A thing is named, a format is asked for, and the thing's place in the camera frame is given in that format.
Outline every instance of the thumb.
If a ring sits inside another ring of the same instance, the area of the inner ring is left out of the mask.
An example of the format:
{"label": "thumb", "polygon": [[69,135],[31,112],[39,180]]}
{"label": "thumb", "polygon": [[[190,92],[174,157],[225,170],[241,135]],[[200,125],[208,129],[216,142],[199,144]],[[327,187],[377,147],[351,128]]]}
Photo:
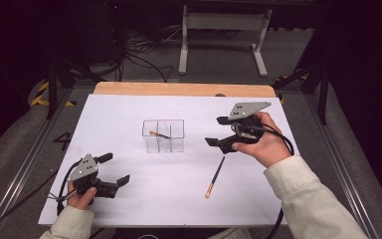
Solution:
{"label": "thumb", "polygon": [[82,210],[86,210],[90,204],[90,202],[95,198],[97,193],[97,189],[95,187],[91,187],[80,199],[77,207]]}
{"label": "thumb", "polygon": [[243,142],[234,142],[234,144],[232,144],[232,149],[251,155],[250,149],[248,148],[248,146],[249,146],[248,144]]}

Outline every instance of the white sleeve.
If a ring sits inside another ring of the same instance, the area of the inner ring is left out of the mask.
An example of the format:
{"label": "white sleeve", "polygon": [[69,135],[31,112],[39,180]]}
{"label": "white sleeve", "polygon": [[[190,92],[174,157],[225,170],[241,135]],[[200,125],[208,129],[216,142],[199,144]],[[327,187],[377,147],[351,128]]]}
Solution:
{"label": "white sleeve", "polygon": [[67,206],[40,239],[89,239],[94,216],[91,211]]}
{"label": "white sleeve", "polygon": [[367,238],[352,215],[324,186],[300,156],[265,171],[295,239]]}

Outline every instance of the white board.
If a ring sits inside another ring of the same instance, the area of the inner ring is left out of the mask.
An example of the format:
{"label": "white board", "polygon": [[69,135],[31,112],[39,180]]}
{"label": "white board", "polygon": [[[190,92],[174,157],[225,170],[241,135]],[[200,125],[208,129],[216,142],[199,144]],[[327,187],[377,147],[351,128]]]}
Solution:
{"label": "white board", "polygon": [[[209,199],[205,193],[222,159],[205,137],[232,135],[218,125],[235,103],[272,102],[272,115],[298,153],[280,101],[276,98],[213,98],[89,95],[51,191],[58,194],[70,166],[86,154],[113,159],[98,165],[106,182],[130,174],[116,198],[96,198],[90,210],[99,227],[230,227],[275,224],[281,202],[254,158],[226,154]],[[145,120],[184,120],[184,151],[147,153],[141,134]],[[57,203],[48,199],[39,224],[57,218]]]}

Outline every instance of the clear plastic box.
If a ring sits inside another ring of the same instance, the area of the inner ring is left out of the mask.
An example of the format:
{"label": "clear plastic box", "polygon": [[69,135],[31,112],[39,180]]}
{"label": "clear plastic box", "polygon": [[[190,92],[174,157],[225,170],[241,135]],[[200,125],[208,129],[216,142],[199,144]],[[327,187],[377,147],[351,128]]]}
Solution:
{"label": "clear plastic box", "polygon": [[184,151],[184,120],[149,119],[142,124],[147,152]]}

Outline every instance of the right hand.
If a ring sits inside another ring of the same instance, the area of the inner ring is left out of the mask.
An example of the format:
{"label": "right hand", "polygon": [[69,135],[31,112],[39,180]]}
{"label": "right hand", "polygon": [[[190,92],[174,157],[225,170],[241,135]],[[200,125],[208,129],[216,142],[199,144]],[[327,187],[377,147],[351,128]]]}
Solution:
{"label": "right hand", "polygon": [[[74,189],[74,183],[69,182],[68,183],[68,191],[71,192]],[[89,188],[89,190],[84,194],[80,195],[76,193],[76,195],[72,196],[70,199],[68,199],[68,205],[75,207],[80,210],[87,210],[89,207],[90,202],[95,198],[95,195],[97,193],[97,189],[95,187]]]}
{"label": "right hand", "polygon": [[[258,112],[255,113],[255,116],[260,119],[261,123],[267,124],[279,133],[282,133],[268,113]],[[257,143],[246,144],[235,142],[232,148],[253,156],[266,168],[291,156],[284,141],[278,136],[268,132],[265,132]]]}

